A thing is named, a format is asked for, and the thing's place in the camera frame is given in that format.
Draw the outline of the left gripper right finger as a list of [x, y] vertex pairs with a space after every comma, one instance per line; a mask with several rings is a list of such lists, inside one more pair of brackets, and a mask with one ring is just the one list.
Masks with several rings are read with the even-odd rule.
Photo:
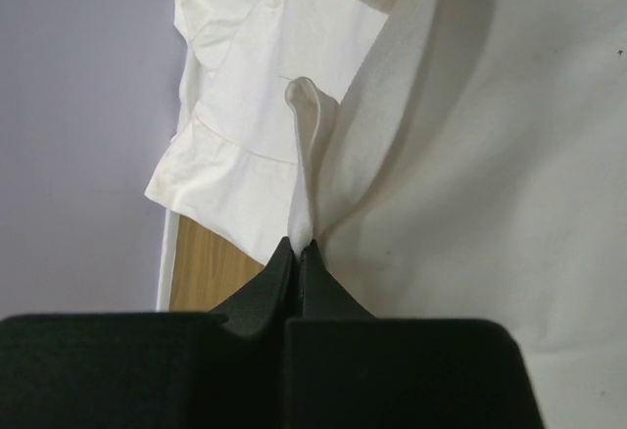
[[315, 240], [301, 254], [296, 304], [305, 319], [374, 319], [327, 270]]

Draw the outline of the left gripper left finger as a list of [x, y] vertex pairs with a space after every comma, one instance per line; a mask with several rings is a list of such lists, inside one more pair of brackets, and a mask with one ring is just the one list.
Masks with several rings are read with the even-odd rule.
[[290, 292], [294, 253], [282, 238], [263, 270], [232, 296], [210, 310], [210, 316], [228, 332], [243, 339], [257, 339], [281, 315]]

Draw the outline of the white t shirt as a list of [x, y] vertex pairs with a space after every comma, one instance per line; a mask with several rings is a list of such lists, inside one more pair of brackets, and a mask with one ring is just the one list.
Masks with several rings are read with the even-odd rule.
[[145, 194], [387, 316], [518, 341], [547, 424], [626, 424], [626, 0], [175, 0]]

